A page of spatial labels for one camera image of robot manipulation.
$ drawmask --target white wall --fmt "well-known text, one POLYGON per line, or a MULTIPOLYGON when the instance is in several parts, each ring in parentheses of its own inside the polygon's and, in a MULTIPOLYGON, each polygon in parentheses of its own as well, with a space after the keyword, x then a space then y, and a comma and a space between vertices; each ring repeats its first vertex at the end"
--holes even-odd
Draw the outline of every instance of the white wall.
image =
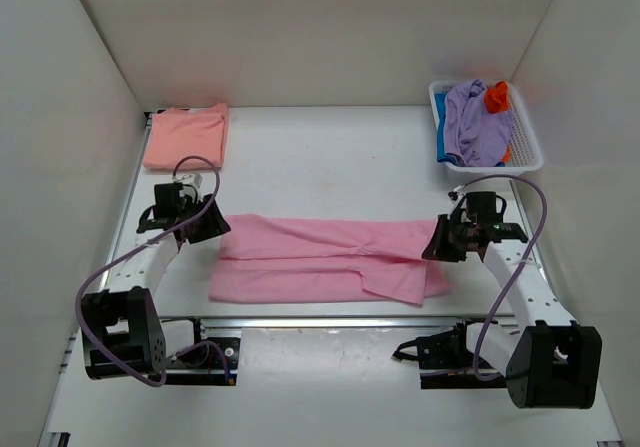
POLYGON ((511 77, 551 0, 83 0, 141 105, 425 104, 511 77))
POLYGON ((545 261, 603 336, 601 379, 627 445, 640 445, 639 54, 640 0, 554 0, 514 77, 546 155, 532 176, 550 202, 545 261))
POLYGON ((78 0, 0 0, 0 445, 38 442, 141 109, 78 0))

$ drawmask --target lavender cloth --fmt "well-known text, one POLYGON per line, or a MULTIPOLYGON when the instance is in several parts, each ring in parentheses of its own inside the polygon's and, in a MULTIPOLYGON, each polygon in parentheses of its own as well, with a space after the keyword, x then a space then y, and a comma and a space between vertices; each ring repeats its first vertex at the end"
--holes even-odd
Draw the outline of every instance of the lavender cloth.
POLYGON ((513 130, 511 109, 490 114, 481 80, 456 85, 445 100, 444 151, 459 166, 494 167, 507 151, 513 130))

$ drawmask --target orange cloth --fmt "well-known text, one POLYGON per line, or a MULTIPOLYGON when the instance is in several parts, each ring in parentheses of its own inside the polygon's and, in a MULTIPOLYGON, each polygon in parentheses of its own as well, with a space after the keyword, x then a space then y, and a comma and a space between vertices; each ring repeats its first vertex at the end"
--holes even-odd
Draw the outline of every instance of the orange cloth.
POLYGON ((498 82, 494 87, 489 87, 484 94, 484 105, 490 114, 497 114, 509 110, 509 98, 507 92, 509 86, 506 82, 498 82))
POLYGON ((511 159, 511 147, 507 145, 507 153, 504 154, 504 157, 500 162, 506 164, 507 162, 509 162, 509 159, 511 159))
MULTIPOLYGON (((224 163, 229 129, 229 107, 217 104, 190 113, 171 108, 151 117, 151 138, 142 165, 147 169, 172 170, 187 155, 200 155, 217 167, 224 163)), ((199 160, 187 160, 180 170, 209 169, 199 160)))

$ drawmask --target pink towel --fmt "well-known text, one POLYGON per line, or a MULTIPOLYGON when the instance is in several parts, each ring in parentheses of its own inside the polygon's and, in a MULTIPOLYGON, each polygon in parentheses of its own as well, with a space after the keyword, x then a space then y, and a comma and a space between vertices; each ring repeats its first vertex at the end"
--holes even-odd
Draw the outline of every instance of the pink towel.
POLYGON ((241 303, 399 300, 448 293, 420 258, 435 220, 359 222, 227 216, 209 298, 241 303))
MULTIPOLYGON (((228 127, 227 104, 194 113, 171 108, 161 114, 153 114, 151 138, 142 165, 147 169, 173 170, 183 157, 200 155, 222 167, 228 127)), ((180 170, 207 168, 199 160, 188 160, 180 166, 180 170)))

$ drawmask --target white plastic basket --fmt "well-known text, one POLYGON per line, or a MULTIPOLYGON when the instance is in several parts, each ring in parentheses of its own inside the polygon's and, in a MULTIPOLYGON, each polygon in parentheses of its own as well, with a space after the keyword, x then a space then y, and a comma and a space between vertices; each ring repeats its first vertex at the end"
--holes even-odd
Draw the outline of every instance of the white plastic basket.
MULTIPOLYGON (((431 99, 431 110, 433 111, 433 119, 436 122, 436 131, 440 125, 440 116, 436 108, 435 94, 449 92, 453 87, 465 80, 439 80, 429 85, 429 98, 431 99)), ((496 84, 495 80, 488 80, 485 83, 488 86, 496 84)), ((453 164, 444 163, 451 173, 460 176, 473 176, 488 174, 512 174, 521 175, 524 172, 538 170, 542 167, 542 152, 538 140, 531 126, 531 121, 527 115, 522 98, 516 88, 507 83, 509 86, 509 105, 514 113, 513 133, 509 146, 511 147, 511 158, 504 167, 458 167, 453 164)))

